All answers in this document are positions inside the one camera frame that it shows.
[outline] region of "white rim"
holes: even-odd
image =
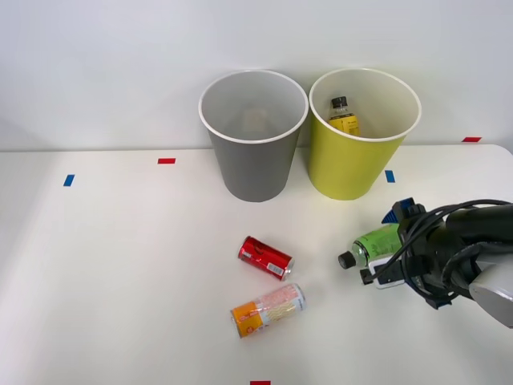
[[[300,93],[303,96],[303,100],[305,101],[305,112],[303,113],[303,116],[301,117],[299,122],[294,127],[292,127],[287,132],[284,132],[283,134],[274,136],[272,138],[260,139],[260,140],[242,140],[242,139],[232,138],[231,136],[226,136],[224,134],[221,134],[220,132],[218,132],[217,130],[212,128],[212,126],[210,124],[208,124],[207,120],[203,116],[203,111],[202,111],[203,99],[204,99],[205,95],[207,95],[207,92],[210,90],[210,88],[212,88],[216,83],[220,82],[221,80],[224,80],[226,78],[229,78],[230,76],[239,75],[239,74],[242,74],[245,72],[264,72],[266,74],[280,76],[281,78],[288,80],[290,83],[292,83],[294,86],[297,87],[297,89],[300,91]],[[203,94],[200,97],[200,103],[198,104],[198,112],[200,113],[201,121],[206,126],[206,128],[208,128],[208,130],[211,133],[216,134],[217,136],[219,136],[220,138],[223,138],[225,140],[229,140],[229,141],[235,142],[235,143],[242,143],[242,144],[263,144],[263,143],[270,143],[275,140],[279,140],[281,138],[285,138],[286,136],[288,136],[288,135],[292,134],[294,131],[296,131],[305,122],[306,116],[308,115],[308,110],[309,110],[308,96],[306,96],[305,90],[303,90],[303,88],[298,83],[296,83],[294,80],[290,79],[288,76],[279,74],[278,72],[268,71],[268,70],[244,70],[244,71],[232,72],[225,76],[222,76],[222,77],[218,78],[217,80],[214,80],[214,82],[212,82],[207,87],[207,89],[205,91],[203,91]]]
[[[312,94],[313,94],[313,91],[315,90],[315,87],[326,77],[332,75],[332,74],[336,74],[338,72],[342,72],[342,71],[370,71],[370,72],[376,72],[378,74],[381,74],[381,75],[385,75],[385,76],[388,76],[389,78],[392,78],[394,79],[395,81],[399,82],[400,84],[402,84],[404,87],[406,87],[406,89],[408,91],[411,92],[411,95],[415,98],[415,101],[417,102],[417,108],[418,108],[418,115],[417,115],[417,119],[415,120],[415,122],[411,125],[410,128],[408,128],[406,131],[400,133],[400,134],[397,134],[395,136],[388,136],[386,138],[378,138],[378,139],[374,139],[374,138],[361,138],[360,136],[353,136],[353,135],[350,135],[350,134],[346,134],[345,132],[342,132],[342,131],[338,131],[336,128],[333,128],[331,127],[324,119],[321,118],[321,116],[317,113],[315,107],[313,106],[313,101],[312,101]],[[396,78],[395,76],[391,75],[391,74],[388,74],[384,71],[379,71],[379,70],[374,70],[372,68],[342,68],[340,70],[335,70],[335,71],[331,71],[331,72],[328,72],[327,74],[321,76],[312,86],[312,88],[310,89],[310,93],[309,93],[309,102],[310,102],[310,108],[312,108],[312,112],[313,114],[315,115],[315,117],[322,123],[324,124],[324,126],[326,128],[328,128],[329,130],[331,130],[332,132],[334,132],[335,134],[337,135],[340,135],[340,136],[345,136],[346,138],[350,138],[350,139],[353,139],[353,140],[360,140],[361,142],[388,142],[388,141],[391,141],[391,140],[395,140],[395,139],[399,139],[399,138],[402,138],[403,136],[406,136],[411,130],[413,130],[421,116],[422,116],[422,105],[420,104],[420,99],[418,98],[417,94],[415,93],[415,91],[408,85],[406,84],[405,82],[403,82],[402,80],[400,80],[399,78]]]

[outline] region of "bottle cap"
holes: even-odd
[[[347,98],[345,96],[341,96],[339,98],[331,99],[331,105],[333,108],[347,107]]]
[[[350,251],[346,251],[338,256],[338,263],[342,266],[342,269],[348,269],[349,267],[356,266],[356,259]]]

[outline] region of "green bottle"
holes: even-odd
[[[365,267],[373,259],[395,253],[401,248],[398,227],[397,223],[391,223],[356,238],[351,250],[338,256],[338,263],[343,269]]]

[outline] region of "can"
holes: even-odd
[[[253,237],[246,237],[238,258],[284,281],[292,271],[294,259]]]
[[[305,308],[306,301],[301,288],[295,283],[289,283],[232,309],[232,320],[239,337],[243,338]]]

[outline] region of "trash bin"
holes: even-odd
[[[360,136],[328,124],[331,99],[345,96]],[[352,200],[367,193],[422,114],[417,94],[383,71],[348,68],[322,76],[309,95],[313,112],[309,177],[322,194]]]
[[[243,201],[278,195],[309,104],[292,79],[272,71],[241,71],[212,83],[200,98],[224,184]]]

